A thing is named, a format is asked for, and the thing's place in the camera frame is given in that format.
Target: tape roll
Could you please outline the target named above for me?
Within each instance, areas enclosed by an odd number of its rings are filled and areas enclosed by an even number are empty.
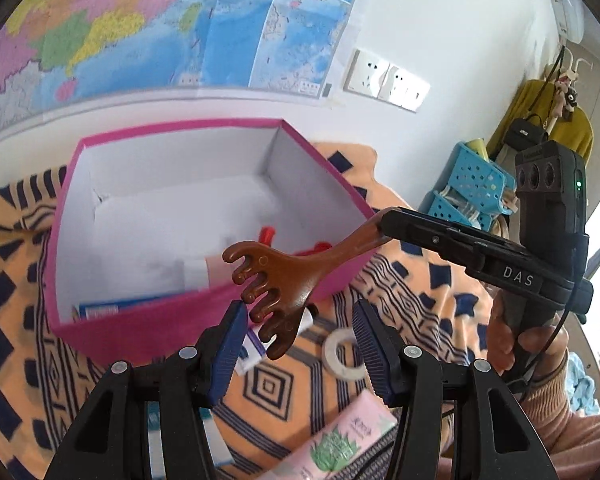
[[[349,368],[342,364],[336,350],[343,343],[356,343],[356,335],[352,328],[339,328],[331,332],[322,345],[322,364],[337,379],[343,381],[359,381],[365,378],[365,365]]]

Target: electrical outlet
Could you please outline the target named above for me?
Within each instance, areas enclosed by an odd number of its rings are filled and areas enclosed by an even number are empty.
[[[357,50],[345,82],[345,90],[377,98],[390,63],[374,54]]]
[[[378,98],[401,108],[416,111],[429,92],[430,85],[411,72],[391,65]]]

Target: pink box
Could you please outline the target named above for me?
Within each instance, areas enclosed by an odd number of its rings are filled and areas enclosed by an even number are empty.
[[[276,229],[286,253],[336,244],[373,214],[282,120],[151,124],[81,140],[59,197],[44,293],[51,330],[101,365],[193,344],[241,287],[209,288],[205,258]],[[326,277],[342,290],[371,253]],[[162,296],[95,319],[76,307]]]

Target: silver rivet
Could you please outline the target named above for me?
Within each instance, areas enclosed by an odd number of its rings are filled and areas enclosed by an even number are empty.
[[[117,363],[113,363],[111,366],[111,371],[115,374],[121,374],[122,372],[126,372],[128,365],[124,361],[118,361]]]
[[[417,358],[422,355],[422,350],[420,350],[417,346],[409,345],[404,347],[404,354],[407,357]]]
[[[488,372],[489,370],[491,370],[491,365],[488,361],[485,361],[484,359],[476,359],[474,361],[474,366],[475,369],[479,372]]]
[[[178,355],[183,359],[193,359],[196,355],[198,355],[198,351],[195,346],[185,346],[181,348],[178,352]]]

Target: wooden comb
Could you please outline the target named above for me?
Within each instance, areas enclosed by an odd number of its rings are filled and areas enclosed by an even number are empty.
[[[269,359],[279,359],[291,348],[307,301],[325,276],[346,261],[391,240],[382,234],[379,224],[392,210],[397,208],[379,211],[339,244],[317,254],[291,256],[259,242],[238,242],[224,251],[222,259],[228,264],[244,257],[232,273],[236,285],[253,278],[240,295],[244,303],[251,304],[266,293],[250,317],[256,323],[264,321],[259,332],[262,342],[268,343],[276,336],[267,349]]]

